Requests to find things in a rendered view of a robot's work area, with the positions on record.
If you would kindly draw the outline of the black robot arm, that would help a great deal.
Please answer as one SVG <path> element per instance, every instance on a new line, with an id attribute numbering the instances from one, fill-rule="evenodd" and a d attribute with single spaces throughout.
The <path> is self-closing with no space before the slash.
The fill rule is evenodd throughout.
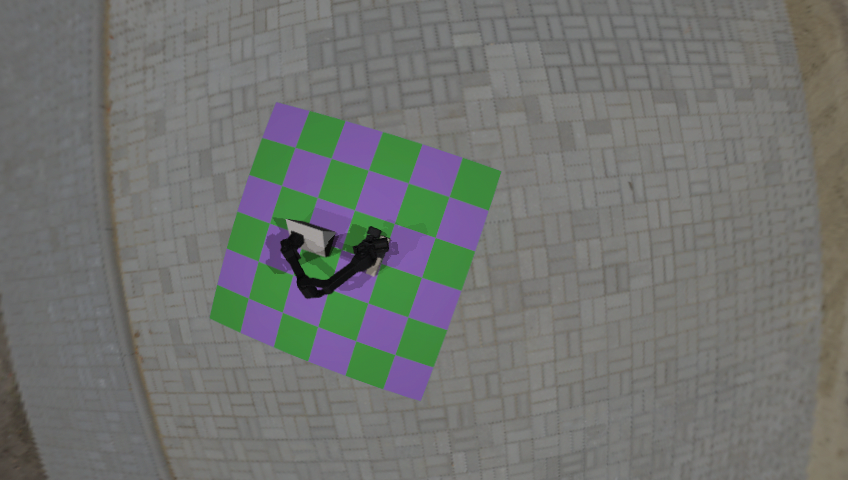
<path id="1" fill-rule="evenodd" d="M 372 243 L 367 241 L 353 246 L 354 257 L 352 261 L 341 270 L 332 275 L 328 280 L 308 278 L 303 271 L 298 259 L 301 258 L 297 250 L 304 244 L 304 235 L 291 230 L 289 238 L 281 242 L 282 255 L 290 264 L 297 277 L 297 287 L 305 298 L 320 298 L 325 294 L 331 294 L 347 281 L 355 273 L 364 272 L 371 268 L 373 262 L 378 258 L 383 259 L 389 250 L 387 237 L 374 239 Z M 318 290 L 316 287 L 322 288 Z"/>

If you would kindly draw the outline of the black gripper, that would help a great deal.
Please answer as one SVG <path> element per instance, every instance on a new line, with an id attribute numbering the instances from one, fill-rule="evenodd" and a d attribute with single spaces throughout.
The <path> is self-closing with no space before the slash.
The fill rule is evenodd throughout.
<path id="1" fill-rule="evenodd" d="M 368 230 L 367 230 L 366 239 L 363 240 L 362 242 L 367 241 L 369 243 L 372 243 L 372 240 L 374 240 L 374 238 L 378 239 L 380 237 L 380 234 L 381 234 L 381 230 L 374 228 L 372 226 L 369 226 Z"/>

